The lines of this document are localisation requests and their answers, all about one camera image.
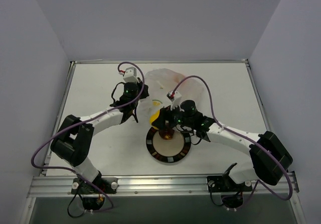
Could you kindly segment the yellow fake fruit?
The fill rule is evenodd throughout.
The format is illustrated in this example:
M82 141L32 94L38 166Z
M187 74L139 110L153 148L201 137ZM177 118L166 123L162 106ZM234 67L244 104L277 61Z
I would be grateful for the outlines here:
M159 110L157 110L149 119L150 125L152 126L152 122L157 119L158 117L161 117L159 114Z

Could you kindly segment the dark red fake apple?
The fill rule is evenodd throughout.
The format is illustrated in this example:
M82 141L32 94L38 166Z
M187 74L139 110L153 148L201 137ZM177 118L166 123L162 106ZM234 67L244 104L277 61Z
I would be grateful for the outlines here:
M173 129L165 129L158 131L159 136L164 140L171 140L174 137L175 131Z

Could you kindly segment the clear printed plastic bag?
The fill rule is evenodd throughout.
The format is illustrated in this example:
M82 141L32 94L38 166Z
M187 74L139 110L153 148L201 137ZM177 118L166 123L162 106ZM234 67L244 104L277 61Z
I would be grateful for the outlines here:
M139 102L137 107L138 120L141 125L150 126L150 117L160 108L171 106L167 93L174 90L179 83L172 80L173 74L178 73L167 68L152 70L145 75L149 97ZM205 91L204 85L195 78L185 80L176 90L182 95L181 103L193 100L196 106L201 103Z

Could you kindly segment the orange fake fruit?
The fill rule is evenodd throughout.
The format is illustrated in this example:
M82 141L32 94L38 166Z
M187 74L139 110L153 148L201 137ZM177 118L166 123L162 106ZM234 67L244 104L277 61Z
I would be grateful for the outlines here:
M172 80L175 82L175 83L179 83L182 79L184 79L184 75L182 74L179 74L179 73L175 73L173 74L172 76Z

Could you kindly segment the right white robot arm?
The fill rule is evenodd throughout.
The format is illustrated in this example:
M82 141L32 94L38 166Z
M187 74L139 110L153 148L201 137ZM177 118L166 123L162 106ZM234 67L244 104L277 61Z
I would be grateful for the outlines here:
M225 126L199 112L192 100L185 100L176 108L160 108L150 117L150 123L158 130L186 127L202 140L225 145L249 156L249 162L243 165L233 163L224 172L223 185L228 190L253 180L275 186L293 162L290 153L273 132L258 134Z

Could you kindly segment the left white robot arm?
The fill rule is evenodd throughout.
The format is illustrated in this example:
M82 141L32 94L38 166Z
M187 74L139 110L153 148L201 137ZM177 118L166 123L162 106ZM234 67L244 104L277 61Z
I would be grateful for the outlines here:
M66 161L76 174L85 178L83 188L89 193L97 193L102 182L101 172L88 157L92 138L109 127L126 122L130 117L138 121L138 102L147 97L148 86L141 81L124 83L122 96L114 100L110 108L86 117L68 115L63 120L50 149Z

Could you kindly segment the black rimmed ceramic plate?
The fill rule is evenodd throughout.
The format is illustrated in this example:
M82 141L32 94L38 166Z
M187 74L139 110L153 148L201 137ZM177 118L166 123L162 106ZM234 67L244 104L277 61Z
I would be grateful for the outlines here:
M149 129L145 143L149 154L164 164L174 164L187 157L192 145L188 133L174 131L172 138L167 140L154 128Z

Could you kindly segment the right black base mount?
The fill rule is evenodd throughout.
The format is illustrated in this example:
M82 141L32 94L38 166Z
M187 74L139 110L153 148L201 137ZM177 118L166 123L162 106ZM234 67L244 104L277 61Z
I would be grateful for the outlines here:
M219 175L207 176L207 186L211 203L216 207L225 207L226 210L236 211L244 203L243 194L253 190L251 182L249 186L245 182L235 184L230 177ZM220 203L215 202L214 193L220 194Z

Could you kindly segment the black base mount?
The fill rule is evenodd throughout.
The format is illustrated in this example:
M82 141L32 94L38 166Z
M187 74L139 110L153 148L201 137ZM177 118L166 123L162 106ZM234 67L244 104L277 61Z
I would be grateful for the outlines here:
M244 203L243 194L253 190L251 182L249 186L245 182L235 184L230 177L219 175L207 176L207 186L211 203L216 207L225 207L226 210L236 211ZM214 193L220 194L220 203L215 202Z
M118 180L116 178L97 177L93 182L74 178L71 194L80 198L82 207L87 212L103 212L114 209L110 195L116 194Z

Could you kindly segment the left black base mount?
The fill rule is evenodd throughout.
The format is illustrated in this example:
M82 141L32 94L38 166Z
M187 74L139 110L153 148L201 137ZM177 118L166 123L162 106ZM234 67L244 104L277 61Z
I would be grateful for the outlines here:
M93 182L74 178L71 194L80 198L82 207L87 212L103 212L114 209L110 195L116 194L118 180L116 178L97 177Z

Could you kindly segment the aluminium front frame rail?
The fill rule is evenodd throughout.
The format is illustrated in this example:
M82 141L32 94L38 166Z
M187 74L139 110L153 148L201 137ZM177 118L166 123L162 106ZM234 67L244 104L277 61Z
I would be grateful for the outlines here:
M206 195L209 174L104 176L118 184L115 196ZM70 197L75 176L34 177L28 198Z

